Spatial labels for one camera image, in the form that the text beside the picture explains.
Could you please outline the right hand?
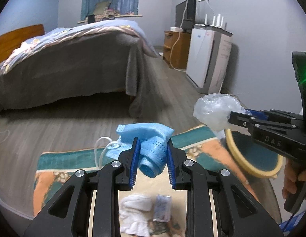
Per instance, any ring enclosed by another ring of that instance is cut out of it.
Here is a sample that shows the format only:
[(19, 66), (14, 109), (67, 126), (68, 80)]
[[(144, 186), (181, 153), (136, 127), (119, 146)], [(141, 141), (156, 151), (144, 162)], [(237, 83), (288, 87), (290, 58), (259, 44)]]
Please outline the right hand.
[(298, 171), (293, 168), (292, 162), (286, 159), (284, 176), (282, 196), (284, 199), (287, 199), (290, 194), (295, 194), (297, 192), (298, 181), (306, 181), (306, 169), (298, 173)]

